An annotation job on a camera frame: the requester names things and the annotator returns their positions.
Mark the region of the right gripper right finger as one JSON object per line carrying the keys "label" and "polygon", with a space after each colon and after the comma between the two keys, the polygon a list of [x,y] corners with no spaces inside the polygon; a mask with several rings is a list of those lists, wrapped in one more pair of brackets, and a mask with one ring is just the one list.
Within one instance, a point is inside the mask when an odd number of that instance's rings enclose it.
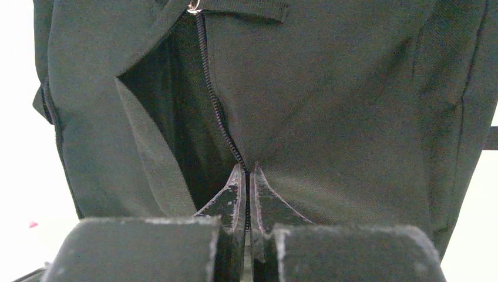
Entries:
{"label": "right gripper right finger", "polygon": [[414,226],[312,223],[250,174],[254,281],[445,281],[431,240]]}

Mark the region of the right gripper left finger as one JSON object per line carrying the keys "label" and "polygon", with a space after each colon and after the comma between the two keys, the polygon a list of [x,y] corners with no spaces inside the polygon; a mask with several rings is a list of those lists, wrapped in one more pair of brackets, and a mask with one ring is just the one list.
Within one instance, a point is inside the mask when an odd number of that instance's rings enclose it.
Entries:
{"label": "right gripper left finger", "polygon": [[195,215],[92,218],[68,234],[43,281],[240,281],[245,173]]}

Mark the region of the black student backpack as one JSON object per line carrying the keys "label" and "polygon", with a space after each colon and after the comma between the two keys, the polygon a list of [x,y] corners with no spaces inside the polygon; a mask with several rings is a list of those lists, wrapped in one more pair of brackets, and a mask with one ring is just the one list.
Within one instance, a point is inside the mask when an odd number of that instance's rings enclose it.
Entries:
{"label": "black student backpack", "polygon": [[84,217],[189,216],[237,164],[444,254],[497,104],[496,1],[35,1],[34,108]]}

